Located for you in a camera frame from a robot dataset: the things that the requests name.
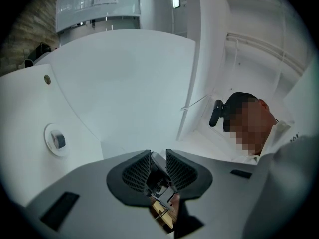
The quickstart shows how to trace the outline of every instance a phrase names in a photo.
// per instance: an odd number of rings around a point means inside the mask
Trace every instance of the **black rectangular slot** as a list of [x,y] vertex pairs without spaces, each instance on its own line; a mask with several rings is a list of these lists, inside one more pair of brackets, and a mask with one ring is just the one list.
[[57,231],[79,197],[77,194],[65,192],[42,216],[41,221]]
[[246,179],[249,179],[250,176],[252,175],[252,173],[248,173],[248,172],[244,172],[244,171],[240,171],[240,170],[232,170],[230,173],[235,174],[235,175],[240,176],[240,177],[243,177],[243,178],[246,178]]

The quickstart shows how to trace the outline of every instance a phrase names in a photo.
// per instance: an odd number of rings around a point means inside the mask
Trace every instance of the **short dark hair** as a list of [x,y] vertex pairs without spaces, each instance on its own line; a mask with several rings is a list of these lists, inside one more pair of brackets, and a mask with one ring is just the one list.
[[251,99],[258,100],[258,98],[254,95],[244,92],[235,92],[228,98],[228,100],[224,104],[224,108],[221,114],[221,117],[224,118],[224,132],[230,131],[230,116],[236,114],[237,110],[242,108],[242,104],[244,102],[249,102]]

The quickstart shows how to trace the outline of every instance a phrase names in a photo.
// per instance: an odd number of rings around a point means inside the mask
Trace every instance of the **black vent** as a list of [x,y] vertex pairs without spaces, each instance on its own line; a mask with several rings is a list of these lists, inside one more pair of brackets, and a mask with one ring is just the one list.
[[249,179],[250,176],[252,175],[252,173],[241,171],[241,170],[232,170],[230,173],[237,175],[237,176],[240,176],[240,177],[243,177],[243,178],[246,178],[246,179]]
[[127,167],[123,171],[122,179],[130,188],[143,193],[150,172],[150,155],[146,155]]
[[166,170],[178,191],[197,179],[197,171],[173,155],[166,153]]

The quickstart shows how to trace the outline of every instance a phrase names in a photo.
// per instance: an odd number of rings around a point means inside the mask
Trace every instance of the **stone wall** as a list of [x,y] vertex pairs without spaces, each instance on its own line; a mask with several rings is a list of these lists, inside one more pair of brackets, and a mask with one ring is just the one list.
[[52,50],[59,47],[55,32],[56,0],[32,0],[16,19],[0,51],[0,76],[13,72],[29,54],[45,42]]

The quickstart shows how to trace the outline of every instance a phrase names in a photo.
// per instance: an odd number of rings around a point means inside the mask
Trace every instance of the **cable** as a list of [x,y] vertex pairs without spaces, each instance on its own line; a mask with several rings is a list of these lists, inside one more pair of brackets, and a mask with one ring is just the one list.
[[207,96],[210,96],[210,94],[205,95],[205,96],[202,97],[201,99],[197,100],[194,104],[192,104],[192,105],[190,105],[190,106],[187,106],[187,107],[183,107],[183,108],[181,108],[180,110],[181,110],[181,111],[186,111],[186,110],[188,110],[190,107],[192,107],[193,105],[195,105],[195,104],[198,103],[199,101],[203,100],[203,99],[204,99],[205,97],[207,97]]
[[164,214],[167,213],[167,212],[168,212],[168,208],[166,208],[165,211],[163,211],[160,215],[158,215],[158,216],[155,218],[155,220],[157,220],[158,218],[163,217]]
[[235,60],[234,60],[234,64],[233,64],[233,72],[235,70],[235,66],[236,66],[236,60],[237,60],[237,52],[238,52],[238,39],[236,39],[236,52],[235,52]]

